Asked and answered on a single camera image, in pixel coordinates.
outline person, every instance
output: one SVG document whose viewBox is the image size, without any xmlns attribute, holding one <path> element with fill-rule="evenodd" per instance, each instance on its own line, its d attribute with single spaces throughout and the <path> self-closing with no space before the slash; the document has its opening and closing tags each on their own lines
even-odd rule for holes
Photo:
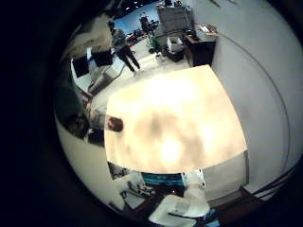
<svg viewBox="0 0 303 227">
<path fill-rule="evenodd" d="M 55 113 L 70 133 L 83 139 L 88 132 L 89 122 L 71 75 L 70 59 L 64 58 L 54 84 Z"/>
<path fill-rule="evenodd" d="M 129 57 L 132 60 L 132 62 L 134 63 L 134 65 L 137 67 L 137 69 L 139 71 L 141 71 L 140 70 L 140 64 L 138 63 L 138 61 L 134 57 L 134 54 L 132 53 L 131 48 L 129 46 L 127 46 L 126 36 L 125 36 L 123 30 L 120 29 L 120 28 L 115 28 L 115 23 L 111 22 L 111 21 L 108 22 L 107 25 L 108 25 L 108 27 L 110 28 L 110 30 L 112 32 L 112 36 L 113 36 L 112 46 L 113 46 L 117 56 L 125 62 L 125 64 L 129 67 L 129 69 L 135 75 L 136 72 L 135 72 L 133 66 L 130 64 L 127 57 Z"/>
<path fill-rule="evenodd" d="M 87 103 L 86 110 L 90 124 L 88 142 L 104 147 L 104 121 L 105 113 L 99 110 L 92 110 L 91 103 Z"/>
</svg>

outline floor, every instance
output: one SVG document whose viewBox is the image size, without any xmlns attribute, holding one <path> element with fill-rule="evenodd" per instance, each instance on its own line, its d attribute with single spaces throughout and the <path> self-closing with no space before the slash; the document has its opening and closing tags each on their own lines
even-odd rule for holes
<svg viewBox="0 0 303 227">
<path fill-rule="evenodd" d="M 147 47 L 147 40 L 141 40 L 139 43 L 131 47 L 134 51 L 134 56 L 138 60 L 143 72 L 138 73 L 135 77 L 131 70 L 124 66 L 121 75 L 114 79 L 106 88 L 100 91 L 92 101 L 92 109 L 97 109 L 101 112 L 105 112 L 107 101 L 112 93 L 132 85 L 142 79 L 150 79 L 155 76 L 159 76 L 164 73 L 189 68 L 186 59 L 182 59 L 178 62 L 173 62 L 164 57 L 163 61 L 158 62 L 156 54 L 150 54 Z"/>
</svg>

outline box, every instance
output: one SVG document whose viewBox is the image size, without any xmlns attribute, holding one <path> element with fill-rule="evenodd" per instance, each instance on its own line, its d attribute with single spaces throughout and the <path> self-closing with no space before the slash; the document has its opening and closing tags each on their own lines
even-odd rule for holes
<svg viewBox="0 0 303 227">
<path fill-rule="evenodd" d="M 169 51 L 180 51 L 183 49 L 182 41 L 179 37 L 168 37 Z"/>
<path fill-rule="evenodd" d="M 202 32 L 199 32 L 199 38 L 203 40 L 203 42 L 216 42 L 217 36 L 216 35 L 209 35 L 209 34 L 215 34 L 217 32 L 217 28 L 212 25 L 199 25 L 198 30 L 201 30 Z"/>
<path fill-rule="evenodd" d="M 167 56 L 170 60 L 174 62 L 178 62 L 179 60 L 182 60 L 184 58 L 184 50 L 176 51 L 176 52 L 167 52 Z"/>
</svg>

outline black border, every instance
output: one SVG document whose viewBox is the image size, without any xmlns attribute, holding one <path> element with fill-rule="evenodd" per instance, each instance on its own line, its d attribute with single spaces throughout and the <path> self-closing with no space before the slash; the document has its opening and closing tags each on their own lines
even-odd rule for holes
<svg viewBox="0 0 303 227">
<path fill-rule="evenodd" d="M 106 1 L 15 0 L 3 8 L 3 44 L 8 48 L 3 63 L 9 70 L 1 117 L 7 142 L 1 226 L 139 226 L 110 211 L 85 188 L 63 155 L 54 125 L 52 85 L 62 49 L 76 25 L 95 16 Z M 302 3 L 269 2 L 302 43 Z M 230 226 L 294 225 L 303 210 L 301 176 L 302 160 L 272 200 Z"/>
</svg>

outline desk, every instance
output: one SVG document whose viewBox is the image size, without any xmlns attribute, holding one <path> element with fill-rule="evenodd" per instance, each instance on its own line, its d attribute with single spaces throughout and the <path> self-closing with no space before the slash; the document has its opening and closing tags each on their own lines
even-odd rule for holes
<svg viewBox="0 0 303 227">
<path fill-rule="evenodd" d="M 240 121 L 209 65 L 145 79 L 108 100 L 122 132 L 105 131 L 109 162 L 148 173 L 214 166 L 247 150 Z"/>
<path fill-rule="evenodd" d="M 128 37 L 126 38 L 126 42 L 127 42 L 128 46 L 131 47 L 131 46 L 133 46 L 134 44 L 138 43 L 137 38 L 138 38 L 138 37 L 137 37 L 136 35 L 134 35 L 134 34 L 128 36 Z"/>
<path fill-rule="evenodd" d="M 196 41 L 187 35 L 184 44 L 186 46 L 185 55 L 190 67 L 211 65 L 216 42 Z"/>
</svg>

